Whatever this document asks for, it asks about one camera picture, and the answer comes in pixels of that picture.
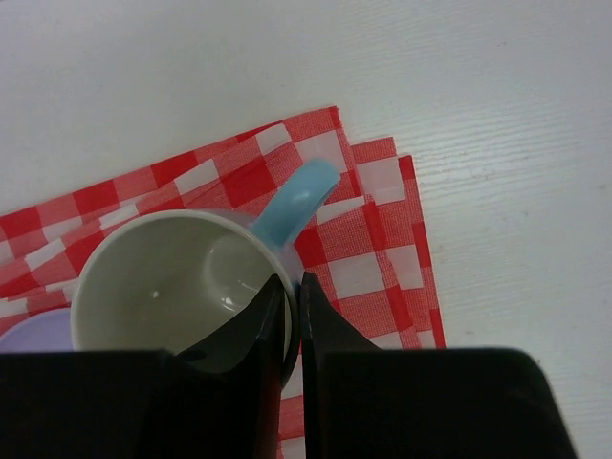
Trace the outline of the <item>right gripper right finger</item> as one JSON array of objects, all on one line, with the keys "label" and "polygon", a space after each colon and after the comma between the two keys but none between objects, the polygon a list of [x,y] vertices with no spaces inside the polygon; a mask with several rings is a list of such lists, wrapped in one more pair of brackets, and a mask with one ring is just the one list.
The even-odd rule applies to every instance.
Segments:
[{"label": "right gripper right finger", "polygon": [[306,273],[299,300],[310,458],[573,458],[536,362],[508,348],[384,350]]}]

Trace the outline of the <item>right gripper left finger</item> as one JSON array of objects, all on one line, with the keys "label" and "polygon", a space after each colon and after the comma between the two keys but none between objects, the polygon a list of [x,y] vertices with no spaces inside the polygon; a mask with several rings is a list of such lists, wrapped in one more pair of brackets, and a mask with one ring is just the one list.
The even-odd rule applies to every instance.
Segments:
[{"label": "right gripper left finger", "polygon": [[273,458],[285,292],[251,303],[179,354],[162,350],[5,354],[5,458]]}]

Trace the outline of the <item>light blue mug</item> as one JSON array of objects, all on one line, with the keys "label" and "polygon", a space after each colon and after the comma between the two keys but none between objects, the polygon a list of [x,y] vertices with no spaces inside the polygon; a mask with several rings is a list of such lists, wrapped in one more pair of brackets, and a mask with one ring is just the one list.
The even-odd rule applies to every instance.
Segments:
[{"label": "light blue mug", "polygon": [[289,379],[299,348],[304,273],[295,240],[339,179],[332,164],[314,159],[258,216],[177,209],[120,226],[81,271],[71,306],[74,348],[183,351],[241,313],[277,275],[285,304],[282,376]]}]

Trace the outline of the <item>red white checkered cloth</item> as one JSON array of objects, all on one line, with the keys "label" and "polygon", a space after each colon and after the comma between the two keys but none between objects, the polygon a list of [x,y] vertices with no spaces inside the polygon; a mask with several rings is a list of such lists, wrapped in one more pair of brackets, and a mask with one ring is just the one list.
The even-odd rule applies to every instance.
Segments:
[{"label": "red white checkered cloth", "polygon": [[1,218],[1,327],[66,311],[86,258],[147,212],[257,214],[313,158],[340,182],[296,241],[334,308],[389,347],[442,348],[444,329],[415,168],[390,138],[347,140],[335,107],[261,126]]}]

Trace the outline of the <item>purple plate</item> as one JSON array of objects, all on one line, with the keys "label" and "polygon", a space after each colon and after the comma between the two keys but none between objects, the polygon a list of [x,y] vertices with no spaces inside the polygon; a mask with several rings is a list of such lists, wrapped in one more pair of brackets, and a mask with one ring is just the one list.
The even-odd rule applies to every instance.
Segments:
[{"label": "purple plate", "polygon": [[2,354],[72,352],[70,310],[57,309],[26,319],[1,336]]}]

